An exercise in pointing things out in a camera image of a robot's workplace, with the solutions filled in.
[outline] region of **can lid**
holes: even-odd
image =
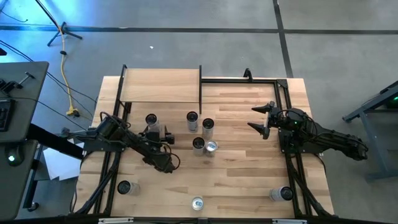
[[[208,141],[206,144],[206,150],[209,152],[216,151],[217,148],[218,148],[217,142],[215,142],[215,141]]]
[[[197,149],[201,149],[205,147],[205,140],[201,137],[197,137],[192,141],[192,145]]]
[[[292,200],[293,199],[293,191],[290,187],[282,187],[280,190],[280,195],[285,200]]]
[[[123,180],[118,184],[119,194],[127,194],[130,191],[130,182]]]
[[[201,210],[203,208],[203,199],[201,197],[193,198],[192,208],[195,210]]]
[[[156,115],[154,115],[154,114],[148,114],[145,118],[145,122],[147,124],[154,124],[154,123],[156,123],[156,121],[157,121],[157,118],[156,118]]]
[[[196,120],[198,120],[198,114],[194,111],[191,111],[187,114],[187,120],[189,120],[190,122],[194,122]]]
[[[204,119],[203,127],[205,127],[206,129],[211,129],[212,127],[214,127],[214,121],[210,118]]]

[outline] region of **white paper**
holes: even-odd
[[[79,143],[77,145],[83,147],[84,143]],[[57,177],[59,177],[60,180],[65,180],[79,176],[81,160],[51,148],[46,149],[43,153],[51,180]]]

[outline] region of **silver can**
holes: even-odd
[[[285,202],[293,199],[293,191],[290,187],[279,187],[269,191],[269,198],[275,202]]]
[[[157,119],[155,114],[148,114],[145,117],[145,122],[148,125],[149,131],[160,131],[159,120]]]
[[[191,111],[187,114],[188,130],[192,133],[198,131],[198,114]]]
[[[210,118],[206,118],[202,122],[202,133],[201,136],[204,139],[211,139],[213,137],[214,121]]]
[[[214,157],[216,154],[216,150],[218,149],[217,142],[210,140],[206,143],[206,156]]]
[[[140,189],[139,184],[127,180],[120,181],[118,184],[118,192],[123,195],[139,195]]]
[[[197,137],[192,141],[193,154],[195,156],[202,156],[205,153],[205,140]]]
[[[196,211],[203,209],[203,199],[201,197],[194,197],[192,200],[192,208]]]

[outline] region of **wooden tabletop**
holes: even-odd
[[[292,106],[310,114],[303,79],[287,80]],[[113,112],[118,81],[119,77],[104,77],[93,126],[100,123],[100,111]],[[128,85],[130,84],[125,82],[123,90],[128,89]],[[281,98],[284,99],[283,92],[280,92]],[[189,100],[184,103],[143,102],[139,96],[137,99],[139,101],[132,103],[132,111],[127,119],[132,124],[131,131],[143,131],[146,115],[155,113],[160,123],[167,125],[167,129],[175,135],[175,144],[171,147],[173,153],[181,158],[181,166],[172,174],[161,173],[144,164],[140,154],[126,150],[122,154],[116,184],[122,180],[138,183],[141,193],[138,196],[130,196],[115,192],[112,216],[294,217],[292,202],[272,202],[269,198],[270,189],[289,185],[285,159],[279,149],[277,130],[271,129],[269,139],[262,140],[260,135],[246,124],[264,122],[266,116],[251,111],[251,108],[263,106],[270,100],[275,101],[272,85],[204,83],[202,115],[199,119],[199,132],[196,134],[188,132],[186,115],[189,111],[198,112],[198,103]],[[192,140],[201,135],[201,121],[205,118],[215,121],[213,139],[219,148],[213,158],[196,157],[192,152]],[[78,200],[75,210],[87,201],[98,185],[103,157],[103,152],[95,152],[83,163],[77,185]],[[321,162],[314,155],[303,154],[303,164],[309,189],[323,207],[333,213]],[[108,189],[109,187],[104,191],[102,210]],[[201,211],[191,208],[195,196],[203,198],[204,208]],[[304,211],[300,190],[298,199],[300,208]]]

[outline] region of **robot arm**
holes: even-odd
[[[279,128],[284,134],[284,144],[292,153],[321,153],[332,148],[356,161],[368,158],[366,155],[368,148],[360,138],[323,128],[300,109],[280,110],[274,105],[275,103],[271,101],[265,106],[252,108],[260,113],[268,113],[265,126],[248,123],[263,135],[263,139],[269,137],[269,130],[274,127]]]
[[[153,141],[148,139],[145,134],[134,134],[128,130],[127,123],[117,116],[111,116],[105,112],[106,117],[95,129],[89,129],[85,133],[73,135],[85,143],[86,151],[123,151],[130,147],[139,154],[143,155],[142,159],[146,164],[152,165],[156,170],[165,173],[172,173],[176,167],[172,163],[170,147],[162,141],[174,143],[174,137],[171,139],[159,139]]]

